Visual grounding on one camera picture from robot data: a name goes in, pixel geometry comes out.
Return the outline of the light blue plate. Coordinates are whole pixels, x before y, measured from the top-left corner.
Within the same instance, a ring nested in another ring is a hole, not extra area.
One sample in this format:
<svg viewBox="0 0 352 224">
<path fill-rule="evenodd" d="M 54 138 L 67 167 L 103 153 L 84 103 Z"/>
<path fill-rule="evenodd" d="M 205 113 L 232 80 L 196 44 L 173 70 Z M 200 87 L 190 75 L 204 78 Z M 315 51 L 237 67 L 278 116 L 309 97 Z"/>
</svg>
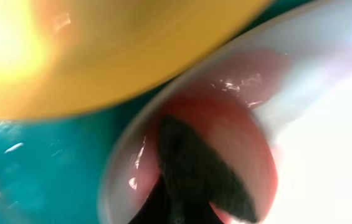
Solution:
<svg viewBox="0 0 352 224">
<path fill-rule="evenodd" d="M 164 87 L 109 155 L 100 223 L 129 223 L 162 177 L 151 126 L 179 95 L 229 95 L 249 109 L 278 177 L 260 223 L 352 223 L 352 1 L 314 1 L 286 12 Z"/>
</svg>

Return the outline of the yellow-green plate top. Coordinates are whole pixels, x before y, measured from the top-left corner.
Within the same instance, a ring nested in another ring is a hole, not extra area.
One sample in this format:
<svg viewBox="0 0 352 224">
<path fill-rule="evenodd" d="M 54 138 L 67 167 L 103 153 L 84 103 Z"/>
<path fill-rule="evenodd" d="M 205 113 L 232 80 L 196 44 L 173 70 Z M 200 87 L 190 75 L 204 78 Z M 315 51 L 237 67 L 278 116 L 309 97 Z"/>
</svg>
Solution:
<svg viewBox="0 0 352 224">
<path fill-rule="evenodd" d="M 0 119 L 115 105 L 173 78 L 268 0 L 0 0 Z"/>
</svg>

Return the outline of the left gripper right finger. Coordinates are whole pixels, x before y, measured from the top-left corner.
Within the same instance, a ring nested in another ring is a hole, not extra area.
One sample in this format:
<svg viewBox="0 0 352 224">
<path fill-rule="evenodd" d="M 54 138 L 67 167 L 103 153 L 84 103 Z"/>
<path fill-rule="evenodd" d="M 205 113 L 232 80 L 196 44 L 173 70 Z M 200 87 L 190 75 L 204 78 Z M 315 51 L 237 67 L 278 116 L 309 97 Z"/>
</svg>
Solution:
<svg viewBox="0 0 352 224">
<path fill-rule="evenodd" d="M 209 202 L 187 203 L 183 206 L 185 224 L 223 224 Z"/>
</svg>

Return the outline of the orange green sponge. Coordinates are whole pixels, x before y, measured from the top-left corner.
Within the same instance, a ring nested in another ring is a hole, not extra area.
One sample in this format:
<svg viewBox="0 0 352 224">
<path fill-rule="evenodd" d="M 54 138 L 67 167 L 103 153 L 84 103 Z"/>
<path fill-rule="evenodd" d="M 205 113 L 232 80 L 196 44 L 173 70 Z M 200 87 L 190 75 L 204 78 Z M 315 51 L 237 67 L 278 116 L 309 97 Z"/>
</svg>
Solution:
<svg viewBox="0 0 352 224">
<path fill-rule="evenodd" d="M 269 214 L 278 177 L 270 147 L 238 99 L 179 95 L 151 126 L 171 206 L 168 221 L 184 223 L 183 206 L 209 202 L 216 215 L 260 223 Z"/>
</svg>

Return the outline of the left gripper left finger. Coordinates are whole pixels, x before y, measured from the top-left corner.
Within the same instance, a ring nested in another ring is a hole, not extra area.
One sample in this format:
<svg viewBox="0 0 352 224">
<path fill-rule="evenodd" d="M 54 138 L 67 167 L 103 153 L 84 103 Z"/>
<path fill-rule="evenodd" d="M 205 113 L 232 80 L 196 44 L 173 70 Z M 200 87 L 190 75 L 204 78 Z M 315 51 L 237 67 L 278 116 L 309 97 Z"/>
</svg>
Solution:
<svg viewBox="0 0 352 224">
<path fill-rule="evenodd" d="M 167 224 L 170 199 L 164 179 L 160 177 L 140 211 L 129 224 Z"/>
</svg>

